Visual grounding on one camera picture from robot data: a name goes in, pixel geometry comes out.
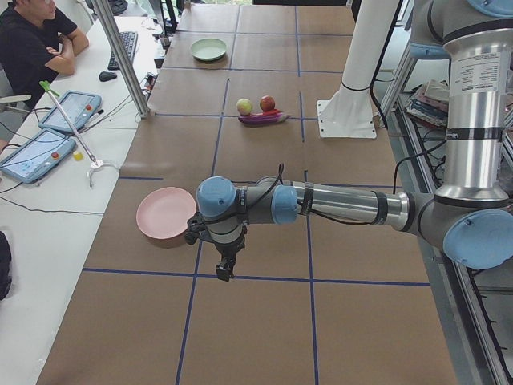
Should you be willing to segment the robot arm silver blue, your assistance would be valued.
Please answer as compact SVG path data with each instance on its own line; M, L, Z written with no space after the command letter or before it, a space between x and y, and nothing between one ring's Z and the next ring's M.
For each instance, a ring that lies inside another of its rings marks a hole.
M498 182L507 75L512 54L509 1L417 1L410 51L449 56L450 93L444 181L433 194L385 194L267 177L236 187L214 176L196 191L186 241L220 252L220 280L233 276L251 224L286 224L316 214L351 225L389 225L416 235L474 270L512 255L512 216Z

